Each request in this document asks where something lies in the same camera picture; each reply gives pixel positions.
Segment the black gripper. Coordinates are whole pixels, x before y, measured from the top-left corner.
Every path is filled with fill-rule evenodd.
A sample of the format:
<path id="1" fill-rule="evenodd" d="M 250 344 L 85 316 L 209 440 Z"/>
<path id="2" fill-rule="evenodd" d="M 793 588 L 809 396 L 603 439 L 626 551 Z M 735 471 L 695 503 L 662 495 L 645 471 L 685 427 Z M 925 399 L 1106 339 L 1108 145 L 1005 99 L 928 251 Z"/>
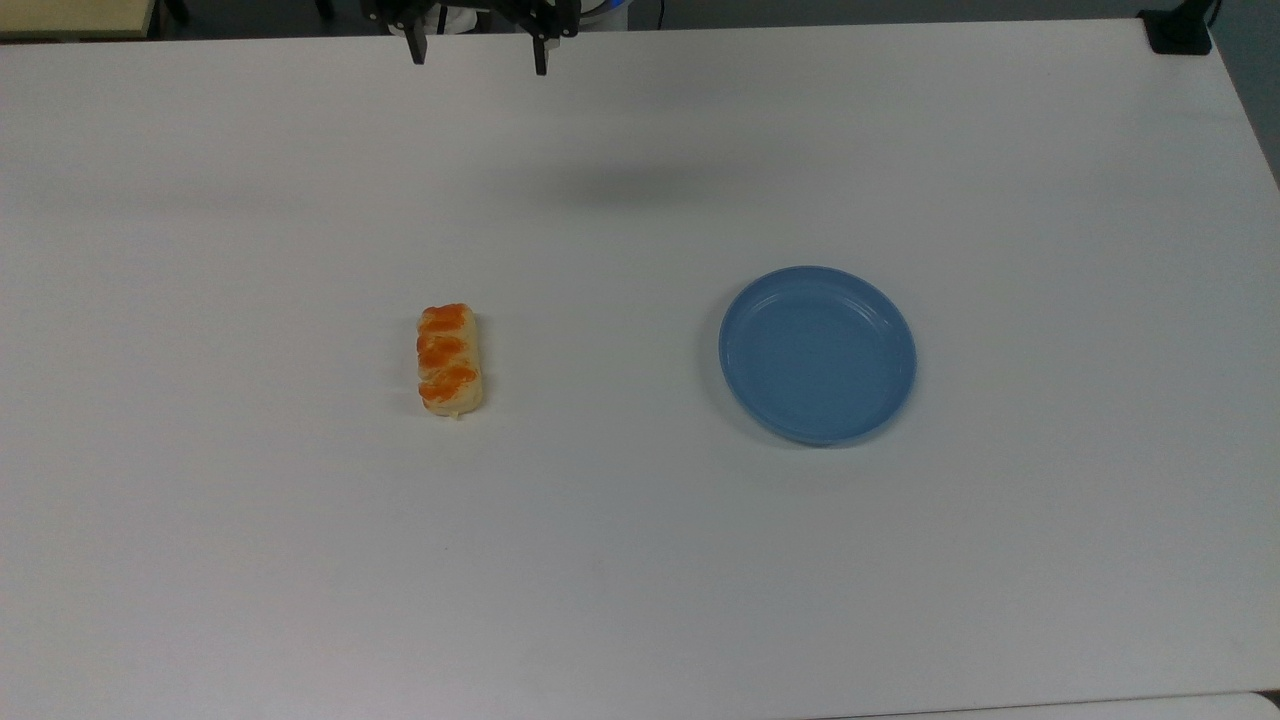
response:
<path id="1" fill-rule="evenodd" d="M 434 35 L 438 15 L 474 12 L 497 15 L 531 35 L 536 76 L 548 74 L 552 38 L 579 32 L 582 19 L 580 1 L 361 1 L 360 12 L 393 35 L 404 35 L 415 65 L 424 65 L 428 35 Z"/>

